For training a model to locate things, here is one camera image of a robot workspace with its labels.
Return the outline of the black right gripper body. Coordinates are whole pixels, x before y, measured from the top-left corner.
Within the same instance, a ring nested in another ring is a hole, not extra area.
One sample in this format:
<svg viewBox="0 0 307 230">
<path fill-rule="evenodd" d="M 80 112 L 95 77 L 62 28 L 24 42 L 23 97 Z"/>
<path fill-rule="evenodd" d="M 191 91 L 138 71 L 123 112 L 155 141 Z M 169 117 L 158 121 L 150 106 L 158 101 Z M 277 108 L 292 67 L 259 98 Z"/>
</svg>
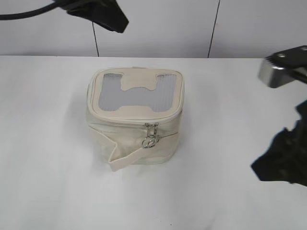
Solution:
<svg viewBox="0 0 307 230">
<path fill-rule="evenodd" d="M 306 144 L 307 143 L 307 101 L 296 106 L 296 111 L 300 115 L 295 127 L 289 131 L 286 130 L 285 144 Z"/>
</svg>

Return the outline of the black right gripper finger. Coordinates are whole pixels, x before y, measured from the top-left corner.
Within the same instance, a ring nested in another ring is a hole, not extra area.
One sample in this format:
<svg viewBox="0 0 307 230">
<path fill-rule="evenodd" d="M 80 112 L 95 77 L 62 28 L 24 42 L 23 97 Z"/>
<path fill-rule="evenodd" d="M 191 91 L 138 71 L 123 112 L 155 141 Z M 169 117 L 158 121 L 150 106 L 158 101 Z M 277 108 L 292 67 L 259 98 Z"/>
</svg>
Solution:
<svg viewBox="0 0 307 230">
<path fill-rule="evenodd" d="M 251 169 L 259 180 L 283 181 L 307 185 L 307 134 L 284 129 L 271 142 L 267 151 L 257 158 Z"/>
</svg>

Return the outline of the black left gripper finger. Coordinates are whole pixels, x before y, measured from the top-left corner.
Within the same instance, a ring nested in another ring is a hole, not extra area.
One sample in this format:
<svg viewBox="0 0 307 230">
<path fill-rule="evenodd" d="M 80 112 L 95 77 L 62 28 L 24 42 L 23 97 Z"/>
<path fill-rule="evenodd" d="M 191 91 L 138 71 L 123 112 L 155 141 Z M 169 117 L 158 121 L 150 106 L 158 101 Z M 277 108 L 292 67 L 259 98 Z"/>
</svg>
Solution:
<svg viewBox="0 0 307 230">
<path fill-rule="evenodd" d="M 129 24 L 115 0 L 72 0 L 66 5 L 66 12 L 116 33 L 123 33 Z"/>
</svg>

